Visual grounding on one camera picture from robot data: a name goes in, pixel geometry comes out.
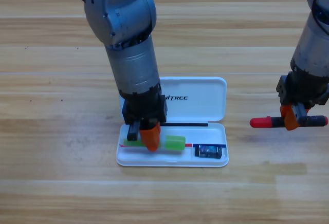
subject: green sponge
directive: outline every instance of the green sponge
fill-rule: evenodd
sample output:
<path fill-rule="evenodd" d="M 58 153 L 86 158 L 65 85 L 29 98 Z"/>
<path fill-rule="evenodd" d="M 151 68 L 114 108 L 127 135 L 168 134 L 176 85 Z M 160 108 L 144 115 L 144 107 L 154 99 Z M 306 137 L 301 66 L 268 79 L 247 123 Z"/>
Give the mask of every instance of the green sponge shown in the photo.
<path fill-rule="evenodd" d="M 183 151 L 185 149 L 185 142 L 186 139 L 183 136 L 166 136 L 166 140 L 164 142 L 160 142 L 160 144 L 164 144 L 167 150 Z M 123 145 L 132 147 L 145 147 L 141 140 L 128 141 L 125 139 L 123 141 Z"/>

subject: wooden table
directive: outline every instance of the wooden table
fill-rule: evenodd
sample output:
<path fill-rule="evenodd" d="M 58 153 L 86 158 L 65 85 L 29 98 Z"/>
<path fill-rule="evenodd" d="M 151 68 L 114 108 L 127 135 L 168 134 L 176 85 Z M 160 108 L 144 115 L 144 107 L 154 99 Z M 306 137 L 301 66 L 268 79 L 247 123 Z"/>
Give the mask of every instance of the wooden table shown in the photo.
<path fill-rule="evenodd" d="M 229 164 L 120 167 L 118 93 L 83 3 L 0 0 L 0 223 L 329 223 L 328 128 L 249 126 L 279 114 L 307 0 L 155 2 L 161 75 L 228 83 Z"/>

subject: small battery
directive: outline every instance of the small battery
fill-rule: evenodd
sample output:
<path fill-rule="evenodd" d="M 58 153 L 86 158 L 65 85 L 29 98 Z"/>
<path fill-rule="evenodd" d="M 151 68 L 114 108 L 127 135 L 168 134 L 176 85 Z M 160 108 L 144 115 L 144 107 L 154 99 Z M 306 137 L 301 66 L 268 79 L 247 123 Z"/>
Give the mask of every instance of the small battery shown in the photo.
<path fill-rule="evenodd" d="M 199 145 L 195 147 L 195 156 L 202 158 L 221 159 L 222 147 L 218 145 Z"/>

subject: orange clamp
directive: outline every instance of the orange clamp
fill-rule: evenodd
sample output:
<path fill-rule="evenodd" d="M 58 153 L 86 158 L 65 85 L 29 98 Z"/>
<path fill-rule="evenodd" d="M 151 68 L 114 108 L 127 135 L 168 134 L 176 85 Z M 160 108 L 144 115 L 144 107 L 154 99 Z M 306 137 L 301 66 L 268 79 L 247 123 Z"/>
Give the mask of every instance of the orange clamp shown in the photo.
<path fill-rule="evenodd" d="M 287 130 L 294 130 L 298 127 L 300 127 L 300 124 L 298 123 L 292 105 L 282 105 L 280 107 L 281 117 L 284 118 L 284 125 Z"/>
<path fill-rule="evenodd" d="M 152 129 L 139 131 L 141 141 L 145 144 L 149 151 L 154 152 L 158 149 L 160 145 L 160 132 L 161 128 L 159 122 Z"/>

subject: open case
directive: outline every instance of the open case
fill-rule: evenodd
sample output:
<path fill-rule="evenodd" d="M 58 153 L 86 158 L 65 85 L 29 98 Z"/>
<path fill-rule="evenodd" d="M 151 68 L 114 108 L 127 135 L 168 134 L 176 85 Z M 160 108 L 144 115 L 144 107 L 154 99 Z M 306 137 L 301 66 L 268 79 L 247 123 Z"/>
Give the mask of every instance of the open case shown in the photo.
<path fill-rule="evenodd" d="M 117 147 L 117 162 L 122 166 L 225 166 L 229 161 L 225 128 L 215 122 L 225 116 L 226 81 L 219 77 L 162 77 L 160 81 L 162 93 L 167 99 L 167 123 L 177 124 L 161 126 L 160 140 L 166 135 L 184 136 L 189 146 L 182 151 L 161 147 L 156 152 L 149 152 L 146 147 L 126 147 L 123 142 L 129 126 L 123 125 Z M 181 123 L 195 126 L 181 126 Z M 212 145 L 221 148 L 220 158 L 197 156 L 199 146 L 213 148 Z"/>

